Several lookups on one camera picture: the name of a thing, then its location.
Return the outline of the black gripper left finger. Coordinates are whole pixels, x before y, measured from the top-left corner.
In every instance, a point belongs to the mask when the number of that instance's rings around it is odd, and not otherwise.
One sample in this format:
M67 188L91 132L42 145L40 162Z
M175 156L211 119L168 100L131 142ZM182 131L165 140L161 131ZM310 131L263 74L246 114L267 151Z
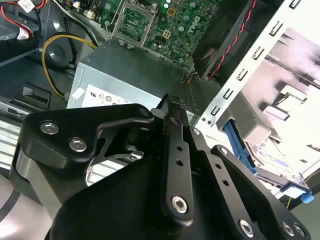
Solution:
M157 109L163 107L167 108L163 118L137 103L31 113L22 123L13 167L32 187L53 223L71 197L90 187L85 178L103 153L99 148L103 133L112 155L133 146L143 151L141 159L147 159L169 125L190 127L186 111L167 96Z

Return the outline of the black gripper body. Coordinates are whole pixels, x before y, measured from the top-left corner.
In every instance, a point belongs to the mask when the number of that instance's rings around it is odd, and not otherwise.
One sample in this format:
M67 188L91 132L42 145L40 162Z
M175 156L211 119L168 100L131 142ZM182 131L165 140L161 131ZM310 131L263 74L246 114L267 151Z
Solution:
M213 188L187 142L169 125L140 159L72 196L59 210L52 240L228 240Z

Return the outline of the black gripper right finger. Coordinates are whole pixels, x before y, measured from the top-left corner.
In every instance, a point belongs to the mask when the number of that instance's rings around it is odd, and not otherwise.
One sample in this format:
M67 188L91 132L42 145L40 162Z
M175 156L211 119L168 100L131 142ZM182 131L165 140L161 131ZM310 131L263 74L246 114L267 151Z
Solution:
M195 163L213 188L228 240L310 240L307 228L226 147L209 148L202 133L185 129Z

